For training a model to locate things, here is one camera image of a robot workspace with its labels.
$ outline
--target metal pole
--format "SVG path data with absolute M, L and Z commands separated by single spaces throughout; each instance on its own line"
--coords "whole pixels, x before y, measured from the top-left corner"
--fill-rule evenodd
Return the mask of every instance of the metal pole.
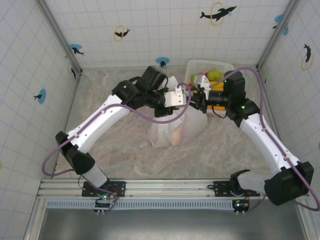
M 63 51 L 64 51 L 66 57 L 68 58 L 68 60 L 71 64 L 72 69 L 76 72 L 76 74 L 78 76 L 80 76 L 81 67 L 80 67 L 77 59 L 75 58 L 74 54 L 70 50 L 69 44 L 67 43 L 63 33 L 61 32 L 61 30 L 60 30 L 54 16 L 52 15 L 47 3 L 45 2 L 45 0 L 34 0 L 34 1 L 37 4 L 37 6 L 39 7 L 39 9 L 41 10 L 43 17 L 45 18 L 45 20 L 47 21 L 47 23 L 51 27 L 53 34 L 58 39 L 61 47 L 63 48 Z
M 294 14 L 294 12 L 300 2 L 301 2 L 300 0 L 291 0 L 289 2 L 289 5 L 288 5 L 287 9 L 285 10 L 281 21 L 276 26 L 275 32 L 272 35 L 268 45 L 266 46 L 266 48 L 263 52 L 262 57 L 257 65 L 258 72 L 264 66 L 264 64 L 266 64 L 268 57 L 270 56 L 272 50 L 275 48 L 277 42 L 279 41 L 279 39 L 282 36 L 282 34 L 284 33 L 284 31 L 286 30 L 288 23 L 289 23 L 289 20 L 291 19 L 292 15 Z

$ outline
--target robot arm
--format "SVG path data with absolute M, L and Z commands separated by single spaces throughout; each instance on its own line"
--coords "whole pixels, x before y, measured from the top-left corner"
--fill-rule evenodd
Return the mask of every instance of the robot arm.
M 223 91 L 211 90 L 208 79 L 205 76 L 199 77 L 202 79 L 200 81 L 198 79 L 200 84 L 197 86 L 197 93 L 194 93 L 191 97 L 192 103 L 190 105 L 203 113 L 206 113 L 208 106 L 225 107 L 229 119 L 234 121 L 252 139 L 271 169 L 272 175 L 270 176 L 249 170 L 232 174 L 229 184 L 230 191 L 235 195 L 240 195 L 245 190 L 265 193 L 275 205 L 281 205 L 308 193 L 308 189 L 262 128 L 259 108 L 253 101 L 246 98 L 245 79 L 242 74 L 237 72 L 226 79 Z M 130 112 L 130 110 L 121 107 L 120 104 L 129 106 L 134 110 L 148 106 L 154 109 L 155 117 L 171 115 L 176 107 L 186 104 L 187 97 L 181 88 L 176 88 L 175 91 L 170 92 L 166 87 L 158 90 L 165 78 L 167 77 L 164 73 L 149 66 L 141 77 L 120 82 L 112 90 L 112 95 L 80 126 L 71 130 L 68 134 L 59 132 L 56 135 L 58 144 L 76 136 L 62 147 L 61 152 L 78 175 L 83 175 L 96 187 L 101 187 L 109 181 L 107 176 L 99 169 L 95 160 L 88 154 L 88 151 L 108 128 Z M 107 106 L 113 104 L 119 106 L 104 111 Z M 78 136 L 78 130 L 85 125 L 88 126 Z M 285 148 L 268 125 L 266 125 L 266 128 L 310 184 L 314 171 L 310 163 L 301 163 Z

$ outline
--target white plastic basket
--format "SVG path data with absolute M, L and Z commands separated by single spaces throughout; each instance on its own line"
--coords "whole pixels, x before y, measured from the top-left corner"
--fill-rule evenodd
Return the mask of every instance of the white plastic basket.
M 186 67 L 184 82 L 186 84 L 189 84 L 191 81 L 192 74 L 205 74 L 206 72 L 211 71 L 213 68 L 217 68 L 221 73 L 235 70 L 234 66 L 232 66 L 230 63 L 225 63 L 221 61 L 193 59 L 188 62 L 188 65 Z

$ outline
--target yellow ring decal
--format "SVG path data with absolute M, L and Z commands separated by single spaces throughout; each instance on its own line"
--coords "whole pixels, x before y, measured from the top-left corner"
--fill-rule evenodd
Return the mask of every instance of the yellow ring decal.
M 70 64 L 70 62 L 68 63 L 67 70 L 68 70 L 68 73 L 71 74 L 71 64 Z
M 120 39 L 116 39 L 116 31 L 119 29 L 119 28 L 122 28 L 122 35 L 121 35 L 121 38 Z M 113 39 L 116 41 L 116 42 L 120 42 L 122 40 L 122 38 L 124 37 L 124 34 L 125 34 L 125 27 L 120 25 L 118 26 L 115 30 L 114 30 L 114 33 L 113 33 Z
M 215 7 L 215 5 L 217 5 L 217 4 L 220 4 L 222 7 L 224 6 L 221 2 L 219 2 L 219 1 L 217 1 L 217 2 L 215 2 L 213 5 L 212 5 L 212 7 L 211 7 L 211 13 L 210 13 L 210 19 L 211 19 L 211 24 L 212 24 L 212 26 L 220 26 L 223 22 L 224 22 L 224 20 L 225 20 L 225 17 L 223 17 L 222 18 L 222 21 L 219 23 L 219 24 L 215 24 L 213 21 L 212 21 L 212 11 L 214 10 L 214 7 Z
M 314 64 L 314 55 L 311 53 L 310 54 L 311 55 L 311 57 L 312 57 L 312 60 L 311 60 L 311 63 L 310 63 L 310 66 L 308 66 L 307 68 L 304 68 L 304 62 L 305 62 L 305 59 L 307 58 L 307 56 L 304 56 L 303 58 L 302 58 L 302 62 L 301 62 L 301 69 L 303 70 L 303 71 L 307 71 L 307 70 L 309 70 L 309 68 L 311 68 L 311 66 L 312 66 L 312 64 Z

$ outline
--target white tiled wall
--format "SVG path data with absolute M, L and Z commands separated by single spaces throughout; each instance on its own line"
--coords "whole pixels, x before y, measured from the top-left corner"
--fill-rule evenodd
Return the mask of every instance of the white tiled wall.
M 83 68 L 155 65 L 168 57 L 170 65 L 190 59 L 257 64 L 274 26 L 289 0 L 222 0 L 220 8 L 236 8 L 213 26 L 215 0 L 46 0 L 65 38 L 80 44 L 76 54 Z M 129 33 L 114 40 L 118 26 Z
M 34 0 L 0 1 L 0 239 L 24 235 L 76 84 L 67 66 Z
M 306 65 L 305 44 L 313 55 Z M 281 37 L 262 73 L 280 137 L 302 162 L 312 164 L 311 186 L 320 198 L 319 0 L 301 1 L 289 23 L 288 35 Z M 320 215 L 317 217 L 320 227 Z

